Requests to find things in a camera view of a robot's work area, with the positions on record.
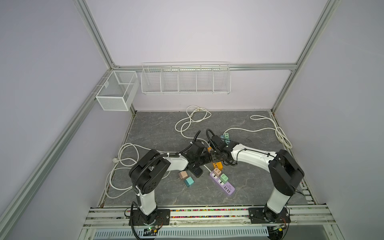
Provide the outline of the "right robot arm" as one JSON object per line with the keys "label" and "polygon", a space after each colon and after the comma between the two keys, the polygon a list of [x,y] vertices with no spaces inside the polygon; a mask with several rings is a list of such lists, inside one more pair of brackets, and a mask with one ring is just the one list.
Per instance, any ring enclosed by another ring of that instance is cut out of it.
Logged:
{"label": "right robot arm", "polygon": [[209,139],[209,145],[216,152],[218,159],[231,166],[236,166],[241,162],[270,173],[274,189],[259,219],[268,223],[280,220],[286,204],[295,194],[305,176],[294,157],[283,149],[278,152],[268,152],[234,141],[227,144],[217,135]]}

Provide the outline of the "pink plug adapter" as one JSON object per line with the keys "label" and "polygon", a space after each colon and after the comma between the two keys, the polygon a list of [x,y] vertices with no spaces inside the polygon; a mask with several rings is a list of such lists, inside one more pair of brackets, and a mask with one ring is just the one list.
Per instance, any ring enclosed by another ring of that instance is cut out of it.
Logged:
{"label": "pink plug adapter", "polygon": [[186,171],[181,171],[178,173],[179,179],[180,180],[185,180],[189,177],[188,173]]}

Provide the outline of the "orange power strip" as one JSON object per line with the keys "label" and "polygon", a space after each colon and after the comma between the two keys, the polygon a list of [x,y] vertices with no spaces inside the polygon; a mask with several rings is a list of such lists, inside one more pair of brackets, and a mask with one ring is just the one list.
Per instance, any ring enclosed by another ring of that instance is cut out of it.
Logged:
{"label": "orange power strip", "polygon": [[210,153],[214,169],[218,168],[220,171],[222,171],[223,170],[223,163],[221,161],[219,161],[219,159],[216,155],[216,152],[213,150],[212,147],[208,147],[208,152]]}

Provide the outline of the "teal plug adapter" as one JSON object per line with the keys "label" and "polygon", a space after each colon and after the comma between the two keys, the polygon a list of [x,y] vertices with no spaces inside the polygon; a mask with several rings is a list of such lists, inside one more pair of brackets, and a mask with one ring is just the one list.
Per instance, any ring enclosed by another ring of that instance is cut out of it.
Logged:
{"label": "teal plug adapter", "polygon": [[192,177],[187,177],[184,180],[184,183],[186,184],[187,187],[191,187],[195,183],[195,181],[193,180]]}

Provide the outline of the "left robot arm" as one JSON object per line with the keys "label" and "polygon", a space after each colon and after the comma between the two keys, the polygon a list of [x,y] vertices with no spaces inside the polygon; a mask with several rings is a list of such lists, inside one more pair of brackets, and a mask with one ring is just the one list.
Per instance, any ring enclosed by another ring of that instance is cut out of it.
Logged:
{"label": "left robot arm", "polygon": [[176,153],[149,150],[129,172],[133,190],[137,196],[139,219],[145,224],[151,224],[158,216],[155,189],[165,173],[187,170],[196,177],[200,177],[203,173],[201,166],[211,161],[212,156],[208,148],[198,140]]}

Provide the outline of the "black power strip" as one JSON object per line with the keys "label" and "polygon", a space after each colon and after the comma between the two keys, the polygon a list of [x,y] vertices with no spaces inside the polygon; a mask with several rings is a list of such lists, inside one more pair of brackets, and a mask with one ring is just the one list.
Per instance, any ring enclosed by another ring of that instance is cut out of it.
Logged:
{"label": "black power strip", "polygon": [[199,177],[204,173],[204,171],[203,171],[200,167],[191,168],[191,169],[189,169],[189,171],[190,171],[196,178],[199,178]]}

